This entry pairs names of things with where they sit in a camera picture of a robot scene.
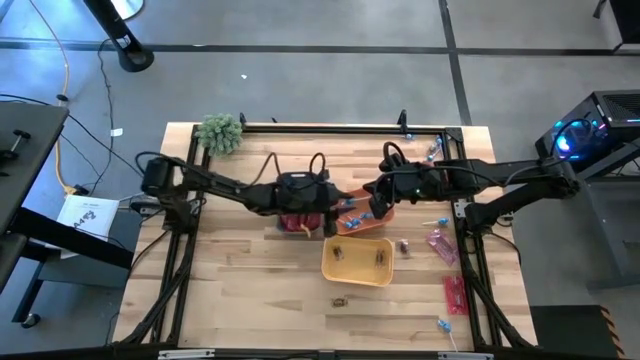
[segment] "black robotic arm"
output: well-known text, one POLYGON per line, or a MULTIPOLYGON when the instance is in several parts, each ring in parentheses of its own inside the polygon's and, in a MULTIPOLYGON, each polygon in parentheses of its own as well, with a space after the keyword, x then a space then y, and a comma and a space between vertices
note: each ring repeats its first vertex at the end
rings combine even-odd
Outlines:
POLYGON ((465 225, 471 232, 493 226, 500 216, 515 212, 540 199, 564 199, 575 195, 579 183, 571 166, 554 159, 488 164, 478 159, 409 162, 402 150, 391 142, 383 148, 383 174, 364 185, 371 194, 369 205, 381 219, 400 201, 467 200, 492 186, 525 184, 496 200, 469 203, 464 208, 465 225), (396 153, 390 154, 389 148, 396 153))
POLYGON ((159 153, 149 160, 144 172, 142 191, 157 197, 166 212, 165 226, 187 231, 193 224, 192 203, 185 200, 189 191, 203 191, 243 204, 261 216, 282 214, 324 214, 326 236, 336 233, 340 214, 353 208, 335 208, 340 199, 351 196, 328 181, 328 171, 289 172, 266 184, 245 184, 226 176, 186 164, 179 158, 159 153), (175 169, 182 171, 182 182, 174 184, 175 169))

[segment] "yellow basket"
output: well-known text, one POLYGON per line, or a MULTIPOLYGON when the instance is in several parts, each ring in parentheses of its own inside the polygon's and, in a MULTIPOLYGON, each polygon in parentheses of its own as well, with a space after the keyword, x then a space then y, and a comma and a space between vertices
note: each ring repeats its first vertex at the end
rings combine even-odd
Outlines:
POLYGON ((393 243, 335 236, 324 241, 322 275, 327 280, 387 286, 393 278, 393 243), (382 254, 382 261, 377 258, 382 254))

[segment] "concrete floor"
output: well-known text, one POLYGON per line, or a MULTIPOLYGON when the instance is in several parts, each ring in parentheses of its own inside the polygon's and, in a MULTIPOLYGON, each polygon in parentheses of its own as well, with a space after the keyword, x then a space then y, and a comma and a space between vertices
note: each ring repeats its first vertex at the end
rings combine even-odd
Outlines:
MULTIPOLYGON (((59 37, 99 42, 101 28, 80 0, 35 0, 59 37)), ((459 47, 603 49, 591 17, 596 1, 448 0, 459 47)), ((147 44, 345 45, 446 47, 438 0, 190 0, 147 1, 128 22, 147 44)), ((15 0, 0 23, 0 40, 49 39, 26 0, 15 0)), ((133 159, 157 150, 169 121, 243 111, 248 119, 281 122, 393 123, 407 109, 411 124, 461 124, 448 55, 156 52, 146 71, 129 74, 105 52, 112 85, 115 151, 133 159)), ((72 114, 105 142, 106 92, 95 52, 69 51, 72 114)), ((471 120, 489 126, 499 161, 534 156, 533 142, 594 90, 638 88, 638 57, 461 56, 471 120)), ((56 50, 0 49, 0 92, 54 102, 63 81, 56 50)), ((107 155, 73 124, 65 135, 100 170, 107 155)), ((47 162, 26 205, 56 216, 62 190, 47 162)), ((95 181, 63 143, 68 183, 95 181)), ((97 196, 138 192, 139 179, 117 160, 97 196)), ((629 357, 640 357, 640 287, 602 293, 585 288, 606 277, 600 240, 586 221, 569 221, 579 200, 543 201, 517 214, 515 239, 531 305, 609 307, 629 357)), ((0 297, 0 353, 104 343, 121 289, 46 284, 34 310, 45 320, 23 330, 9 323, 34 265, 21 261, 0 297), (65 329, 65 336, 60 329, 65 329)))

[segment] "wheel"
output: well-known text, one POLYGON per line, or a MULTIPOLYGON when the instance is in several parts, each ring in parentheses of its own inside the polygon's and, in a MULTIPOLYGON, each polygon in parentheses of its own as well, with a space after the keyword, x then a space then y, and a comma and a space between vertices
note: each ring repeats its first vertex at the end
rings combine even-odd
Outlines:
POLYGON ((2 150, 0 151, 0 158, 5 160, 15 160, 18 158, 18 154, 11 150, 2 150))
POLYGON ((40 320, 42 320, 40 315, 38 315, 38 314, 29 314, 29 316, 27 316, 27 319, 22 324, 20 324, 20 326, 22 326, 23 329, 29 329, 29 328, 32 328, 32 327, 38 325, 40 320))

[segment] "wooden table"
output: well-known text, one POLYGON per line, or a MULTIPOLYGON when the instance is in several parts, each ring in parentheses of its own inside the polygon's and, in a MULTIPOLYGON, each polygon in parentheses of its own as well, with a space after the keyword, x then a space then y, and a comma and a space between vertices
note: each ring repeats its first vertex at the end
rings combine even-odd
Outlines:
MULTIPOLYGON (((162 152, 186 158, 193 123, 169 123, 162 152)), ((468 158, 495 162, 489 130, 463 127, 468 158)), ((245 134, 242 147, 212 161, 220 174, 250 182, 266 156, 278 154, 283 172, 307 169, 311 156, 327 156, 331 179, 354 190, 380 175, 382 144, 397 142, 411 160, 424 157, 433 137, 406 141, 394 135, 245 134)), ((273 165, 262 181, 273 181, 273 165)), ((489 201, 502 194, 491 188, 476 197, 489 201)), ((424 221, 451 218, 449 203, 396 205, 394 220, 363 237, 408 239, 411 258, 399 255, 391 284, 384 288, 330 282, 320 272, 322 238, 279 233, 275 217, 260 217, 240 204, 208 196, 203 208, 185 306, 180 346, 216 348, 446 350, 448 335, 436 322, 451 322, 460 350, 473 348, 467 316, 447 314, 442 277, 460 274, 459 262, 447 266, 425 242, 432 230, 424 221), (346 297, 348 306, 332 307, 346 297)), ((146 222, 136 251, 162 233, 162 218, 146 222)), ((509 239, 509 229, 494 228, 509 239)), ((453 229, 448 230, 455 241, 453 229)), ((168 240, 140 261, 129 280, 114 340, 128 335, 158 295, 168 240)), ((494 298, 522 336, 536 343, 518 258, 507 244, 485 237, 494 298)), ((483 334, 490 341, 484 306, 479 306, 483 334)), ((167 324, 172 310, 168 310, 167 324)))

